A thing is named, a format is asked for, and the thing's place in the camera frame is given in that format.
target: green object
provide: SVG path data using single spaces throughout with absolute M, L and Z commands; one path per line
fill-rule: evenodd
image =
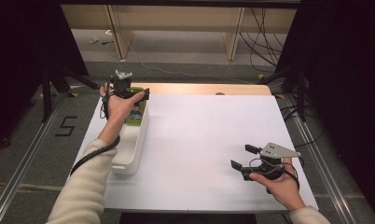
M 143 91 L 144 88 L 141 87 L 131 87 L 130 90 L 132 92 L 139 92 Z M 137 102 L 132 107 L 132 111 L 130 112 L 130 115 L 126 118 L 126 124 L 131 126 L 140 126 L 141 121 L 144 115 L 146 107 L 146 101 Z

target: hand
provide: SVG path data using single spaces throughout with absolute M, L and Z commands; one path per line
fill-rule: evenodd
M 100 88 L 100 94 L 105 96 L 106 83 Z M 144 97 L 145 93 L 138 92 L 129 99 L 121 99 L 113 95 L 109 97 L 108 101 L 108 121 L 101 131 L 98 139 L 103 140 L 108 145 L 115 142 L 123 127 L 124 120 L 130 115 L 134 103 Z
M 292 164 L 292 159 L 284 158 L 283 162 Z M 285 165 L 285 169 L 294 174 L 295 171 L 290 165 Z M 282 174 L 278 179 L 269 180 L 263 175 L 252 173 L 249 175 L 252 180 L 265 186 L 272 194 L 274 199 L 281 203 L 289 212 L 305 207 L 301 199 L 296 181 L 287 174 Z

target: white table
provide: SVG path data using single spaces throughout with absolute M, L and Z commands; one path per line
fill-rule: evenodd
M 138 171 L 111 173 L 106 208 L 178 213 L 285 211 L 263 186 L 243 181 L 230 166 L 230 160 L 247 166 L 258 157 L 245 151 L 245 144 L 264 147 L 273 142 L 293 149 L 273 96 L 151 94 L 147 105 L 150 120 Z M 101 101 L 76 160 L 104 127 L 100 107 Z M 318 208 L 299 160 L 293 162 L 304 202 Z

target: white container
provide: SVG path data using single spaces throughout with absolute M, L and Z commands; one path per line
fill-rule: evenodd
M 118 154 L 112 160 L 113 173 L 132 175 L 138 170 L 148 123 L 149 112 L 146 105 L 141 126 L 123 125 L 120 143 L 117 145 Z

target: beige sleeve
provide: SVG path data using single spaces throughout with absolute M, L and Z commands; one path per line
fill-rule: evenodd
M 290 219 L 294 224 L 327 224 L 330 223 L 321 213 L 315 208 L 307 206 L 293 211 L 289 214 Z
M 107 144 L 99 139 L 89 143 L 83 156 Z M 83 163 L 69 177 L 49 216 L 49 223 L 100 223 L 104 211 L 106 179 L 115 148 Z

